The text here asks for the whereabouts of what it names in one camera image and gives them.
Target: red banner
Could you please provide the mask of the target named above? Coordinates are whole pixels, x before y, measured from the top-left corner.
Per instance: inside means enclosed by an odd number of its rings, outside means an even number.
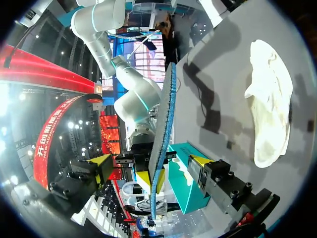
[[[45,189],[48,189],[48,156],[56,127],[70,105],[72,105],[72,103],[80,97],[81,96],[78,96],[62,103],[50,115],[50,117],[42,127],[42,131],[39,135],[35,147],[33,173],[34,179],[39,182]]]

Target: bolt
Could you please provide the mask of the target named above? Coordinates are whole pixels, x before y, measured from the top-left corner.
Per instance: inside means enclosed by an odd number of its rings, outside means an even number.
[[[56,185],[57,185],[57,183],[56,183],[56,182],[51,182],[51,183],[50,183],[51,188],[56,187]]]
[[[86,176],[85,176],[85,175],[80,175],[80,176],[79,176],[79,179],[80,179],[81,181],[83,181],[83,180],[86,179]]]
[[[217,175],[215,178],[216,182],[220,182],[222,180],[222,176],[221,175]]]
[[[27,205],[29,205],[29,204],[30,204],[30,201],[29,201],[29,200],[27,200],[27,199],[23,200],[23,205],[27,206]]]
[[[238,195],[239,195],[239,191],[238,191],[238,190],[233,190],[233,191],[230,193],[230,197],[231,197],[231,198],[236,198]]]
[[[63,191],[63,194],[65,195],[65,196],[67,196],[68,194],[69,194],[69,189],[65,189],[64,191]]]
[[[252,183],[247,182],[247,183],[246,183],[246,187],[252,187]]]

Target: robotic arm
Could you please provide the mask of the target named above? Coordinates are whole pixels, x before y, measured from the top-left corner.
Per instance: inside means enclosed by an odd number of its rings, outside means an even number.
[[[106,77],[116,74],[129,92],[114,103],[119,117],[129,126],[137,127],[149,117],[149,110],[160,102],[160,88],[133,69],[123,56],[112,58],[107,32],[120,28],[125,18],[125,0],[78,0],[85,8],[71,20],[74,34],[82,39]]]

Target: ceiling light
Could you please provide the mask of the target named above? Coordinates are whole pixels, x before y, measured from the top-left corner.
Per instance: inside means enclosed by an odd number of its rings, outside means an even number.
[[[2,135],[6,135],[7,129],[5,126],[1,128],[1,132],[2,132]]]
[[[18,177],[17,176],[11,176],[10,181],[14,185],[18,185]]]
[[[25,95],[24,93],[21,93],[21,94],[19,95],[19,99],[20,99],[21,101],[24,101],[24,100],[26,99],[26,95]]]
[[[70,121],[70,122],[68,123],[68,128],[70,128],[70,129],[74,128],[74,123]]]

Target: teal box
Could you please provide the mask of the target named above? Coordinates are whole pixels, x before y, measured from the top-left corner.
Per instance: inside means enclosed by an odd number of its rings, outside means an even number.
[[[208,158],[190,143],[169,145],[169,151],[176,151],[177,158],[180,159],[187,168],[190,154]],[[206,207],[210,196],[204,198],[195,181],[193,181],[191,186],[188,186],[184,173],[179,171],[179,165],[177,163],[171,161],[168,163],[168,167],[168,180],[183,214]]]

